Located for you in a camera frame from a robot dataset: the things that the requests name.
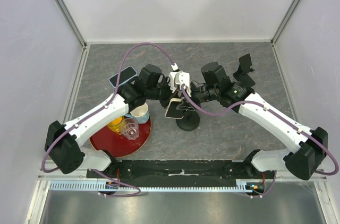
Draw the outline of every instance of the mug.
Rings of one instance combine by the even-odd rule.
[[[135,118],[139,124],[144,124],[149,120],[149,107],[145,103],[133,109],[129,114],[125,114],[126,117]]]

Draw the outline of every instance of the round black base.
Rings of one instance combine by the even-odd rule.
[[[186,111],[182,119],[176,120],[177,126],[184,131],[192,131],[200,125],[200,116],[196,111]]]

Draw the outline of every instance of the glass cup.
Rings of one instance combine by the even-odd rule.
[[[120,122],[121,133],[129,140],[136,140],[139,137],[138,122],[134,118],[125,118]]]
[[[115,132],[118,135],[121,135],[121,129],[120,129],[120,124],[124,120],[124,116],[118,117],[111,121],[109,124],[107,124],[108,128]]]

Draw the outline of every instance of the metal floor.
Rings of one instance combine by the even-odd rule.
[[[108,79],[117,73],[122,57],[131,44],[91,45],[73,118],[76,118],[105,100],[113,88]],[[274,107],[291,117],[287,95],[268,42],[224,42],[162,44],[180,69],[189,72],[192,80],[203,81],[201,68],[210,62],[219,62],[232,78],[238,58],[250,53],[256,82],[256,92]],[[171,71],[165,55],[152,46],[133,51],[125,65],[138,72],[147,64],[159,66],[166,75]],[[127,159],[233,159],[243,160],[254,149],[282,149],[283,144],[264,128],[236,113],[222,117],[200,114],[198,129],[185,132],[175,120],[164,117],[165,110],[158,101],[148,101],[152,119],[151,134],[146,144]],[[206,110],[217,113],[223,109],[217,102],[202,104]]]
[[[40,224],[323,224],[310,184],[277,183],[263,199],[221,192],[151,192],[110,199],[96,192],[49,191]]]

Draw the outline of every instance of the marble table surface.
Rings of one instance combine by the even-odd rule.
[[[125,52],[132,44],[91,45],[74,107],[73,118],[105,100],[113,88],[108,78],[117,73]],[[219,62],[231,77],[239,65],[238,58],[250,53],[256,82],[253,87],[266,101],[292,117],[282,79],[268,42],[180,43],[162,44],[181,70],[192,80],[203,82],[201,67]],[[140,71],[145,65],[159,66],[164,74],[171,71],[165,55],[151,46],[137,48],[127,58],[126,66]],[[152,118],[151,134],[146,144],[126,159],[232,159],[242,160],[252,150],[276,150],[284,145],[264,128],[240,114],[230,112],[222,117],[200,114],[199,128],[185,132],[175,120],[164,117],[165,109],[157,101],[147,101]],[[217,102],[202,104],[211,112],[223,107]]]

